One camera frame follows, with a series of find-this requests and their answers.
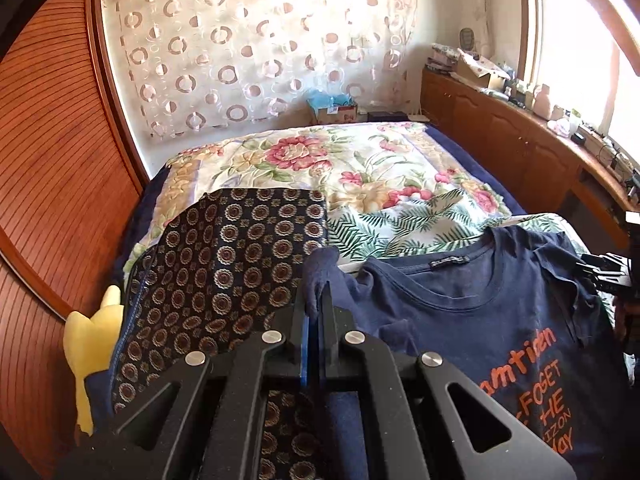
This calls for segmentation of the navy blue t-shirt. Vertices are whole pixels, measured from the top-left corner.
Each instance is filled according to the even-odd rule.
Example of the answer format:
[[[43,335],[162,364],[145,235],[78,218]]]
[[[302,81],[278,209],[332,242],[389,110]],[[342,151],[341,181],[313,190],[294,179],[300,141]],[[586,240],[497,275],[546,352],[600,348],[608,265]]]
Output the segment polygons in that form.
[[[631,388],[605,306],[562,233],[489,229],[446,254],[337,265],[332,247],[303,270],[310,316],[322,289],[358,330],[409,356],[439,353],[561,454],[581,479],[628,474]]]

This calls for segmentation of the navy blue blanket under bedspread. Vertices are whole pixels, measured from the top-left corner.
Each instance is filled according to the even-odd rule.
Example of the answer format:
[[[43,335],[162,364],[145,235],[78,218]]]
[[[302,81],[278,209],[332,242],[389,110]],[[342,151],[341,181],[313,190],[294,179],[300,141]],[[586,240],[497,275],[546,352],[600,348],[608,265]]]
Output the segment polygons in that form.
[[[522,216],[523,214],[526,214],[525,209],[518,203],[511,193],[459,144],[448,138],[445,133],[440,132],[433,126],[426,126],[425,132],[444,150],[446,150],[469,174],[472,174],[472,176],[476,177],[478,180],[489,184],[495,192],[501,195],[504,203],[514,216]]]

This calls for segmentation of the long wooden sideboard cabinet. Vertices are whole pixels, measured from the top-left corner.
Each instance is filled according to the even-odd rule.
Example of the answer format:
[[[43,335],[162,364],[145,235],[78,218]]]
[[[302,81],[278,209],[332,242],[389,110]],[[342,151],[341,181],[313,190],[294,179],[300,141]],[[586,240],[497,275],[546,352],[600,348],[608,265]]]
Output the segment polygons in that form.
[[[421,112],[488,170],[529,214],[570,220],[593,252],[629,246],[626,188],[585,148],[511,104],[422,72]]]

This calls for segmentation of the yellow plush toy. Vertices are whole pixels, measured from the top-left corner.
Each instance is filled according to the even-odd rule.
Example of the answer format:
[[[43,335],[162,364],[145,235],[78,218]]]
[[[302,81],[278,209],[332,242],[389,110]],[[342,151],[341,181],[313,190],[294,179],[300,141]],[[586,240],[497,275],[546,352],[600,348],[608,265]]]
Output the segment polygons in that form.
[[[63,350],[75,378],[76,426],[80,434],[90,436],[94,429],[85,379],[107,370],[123,316],[122,292],[117,285],[110,285],[91,318],[79,311],[70,312],[66,318]]]

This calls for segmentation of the dark circle-patterned pillow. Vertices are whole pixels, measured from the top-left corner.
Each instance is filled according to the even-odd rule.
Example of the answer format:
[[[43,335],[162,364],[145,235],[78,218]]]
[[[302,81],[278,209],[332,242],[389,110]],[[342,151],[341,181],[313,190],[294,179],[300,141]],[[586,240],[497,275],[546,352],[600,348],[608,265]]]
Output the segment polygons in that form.
[[[108,369],[107,422],[192,352],[221,356],[271,330],[298,295],[305,259],[326,244],[326,204],[317,190],[226,188],[168,223],[129,275],[122,328]],[[266,395],[255,479],[325,479],[322,401],[306,389]]]

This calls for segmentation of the pink bottle on sideboard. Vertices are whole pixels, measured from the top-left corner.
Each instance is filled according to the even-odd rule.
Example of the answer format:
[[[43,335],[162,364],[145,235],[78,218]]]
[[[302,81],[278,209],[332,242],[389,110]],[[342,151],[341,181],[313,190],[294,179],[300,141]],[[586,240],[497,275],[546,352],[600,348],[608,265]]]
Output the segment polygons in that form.
[[[553,104],[550,99],[550,87],[548,84],[541,84],[538,87],[537,93],[532,107],[533,113],[544,119],[550,120],[553,112]]]

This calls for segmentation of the floral and palm-leaf bedspread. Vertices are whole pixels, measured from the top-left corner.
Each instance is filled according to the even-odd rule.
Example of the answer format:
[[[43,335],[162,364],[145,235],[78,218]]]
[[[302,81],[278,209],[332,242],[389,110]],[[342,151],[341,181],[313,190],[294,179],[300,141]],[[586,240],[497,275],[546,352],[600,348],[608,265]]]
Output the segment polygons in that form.
[[[221,188],[318,190],[330,244],[353,268],[379,259],[448,252],[487,228],[563,233],[588,248],[558,214],[514,216],[503,197],[469,174],[418,122],[363,122],[268,130],[185,150],[146,187],[115,272],[160,239],[177,214]]]

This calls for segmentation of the open cardboard box on sideboard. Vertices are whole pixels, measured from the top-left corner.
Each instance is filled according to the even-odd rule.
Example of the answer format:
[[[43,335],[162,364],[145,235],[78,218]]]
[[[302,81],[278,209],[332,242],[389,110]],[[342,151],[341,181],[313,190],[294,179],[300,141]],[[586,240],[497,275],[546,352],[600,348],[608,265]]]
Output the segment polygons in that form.
[[[501,92],[511,76],[480,54],[458,50],[456,74],[472,86]]]

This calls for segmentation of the wooden wardrobe with slats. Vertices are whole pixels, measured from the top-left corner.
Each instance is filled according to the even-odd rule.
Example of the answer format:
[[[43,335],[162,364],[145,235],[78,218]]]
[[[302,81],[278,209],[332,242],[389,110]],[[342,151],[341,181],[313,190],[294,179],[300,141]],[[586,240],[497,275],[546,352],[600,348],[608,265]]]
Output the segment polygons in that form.
[[[1,60],[1,426],[49,478],[74,444],[62,348],[91,314],[142,192],[107,96],[99,0],[35,0]]]

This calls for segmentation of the cardboard box with blue tissue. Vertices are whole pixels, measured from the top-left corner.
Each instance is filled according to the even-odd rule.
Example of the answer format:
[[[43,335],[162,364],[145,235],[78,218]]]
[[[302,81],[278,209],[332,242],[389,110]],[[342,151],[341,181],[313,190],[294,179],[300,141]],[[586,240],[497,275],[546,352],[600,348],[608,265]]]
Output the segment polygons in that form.
[[[348,94],[329,94],[314,89],[307,93],[306,102],[315,125],[351,124],[357,121],[357,103]]]

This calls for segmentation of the circle-patterned sheer curtain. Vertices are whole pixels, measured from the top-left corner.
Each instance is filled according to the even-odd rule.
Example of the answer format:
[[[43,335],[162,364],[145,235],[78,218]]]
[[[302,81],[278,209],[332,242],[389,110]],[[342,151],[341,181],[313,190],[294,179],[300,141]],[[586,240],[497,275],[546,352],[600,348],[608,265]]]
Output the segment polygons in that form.
[[[398,105],[416,0],[102,0],[130,128],[162,144],[292,118],[314,92]]]

